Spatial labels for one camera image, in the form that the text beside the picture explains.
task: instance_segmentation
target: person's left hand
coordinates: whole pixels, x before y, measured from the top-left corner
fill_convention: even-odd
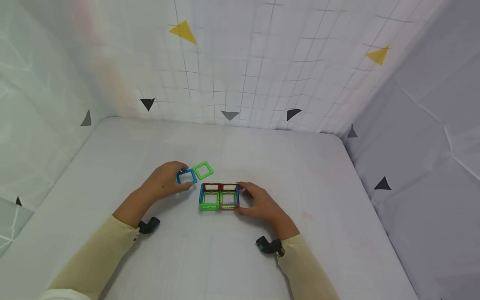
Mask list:
[[[140,190],[147,195],[151,201],[168,197],[179,192],[187,191],[192,187],[193,182],[179,184],[177,182],[177,173],[185,171],[188,166],[179,161],[169,161],[153,171],[145,180]]]

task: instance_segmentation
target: white table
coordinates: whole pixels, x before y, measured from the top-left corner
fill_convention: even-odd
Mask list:
[[[341,141],[329,134],[104,120],[0,259],[0,298],[36,299],[108,214],[163,162],[214,174],[145,216],[161,220],[122,261],[106,299],[290,298],[255,240],[262,223],[199,212],[201,182],[252,181],[290,214],[343,300],[417,299]],[[240,198],[240,204],[246,205]]]

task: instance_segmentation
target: hand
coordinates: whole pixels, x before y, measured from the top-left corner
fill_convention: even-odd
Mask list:
[[[250,216],[270,222],[279,239],[286,240],[300,234],[292,219],[278,206],[265,189],[251,182],[237,182],[253,197],[253,206],[239,207],[236,212],[240,216]]]
[[[151,201],[157,201],[179,192],[187,191],[192,182],[179,184],[177,173],[185,171],[188,166],[179,161],[169,161],[153,171],[139,188]]]

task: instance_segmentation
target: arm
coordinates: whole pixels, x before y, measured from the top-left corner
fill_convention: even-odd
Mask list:
[[[178,184],[176,174],[188,166],[178,161],[159,166],[132,192],[55,277],[43,299],[54,299],[59,290],[70,299],[97,300],[120,259],[133,245],[138,224],[158,199],[186,191],[191,182]]]
[[[282,241],[284,255],[278,265],[287,276],[295,300],[338,300],[328,275],[322,269],[292,219],[264,189],[251,182],[239,182],[253,197],[251,208],[237,209],[241,216],[264,219],[272,224]]]

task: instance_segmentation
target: beige sleeve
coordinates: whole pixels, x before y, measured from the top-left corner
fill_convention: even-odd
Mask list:
[[[282,241],[278,265],[290,282],[295,300],[339,300],[330,279],[301,234]]]
[[[109,216],[68,261],[48,289],[72,289],[97,300],[139,229]]]

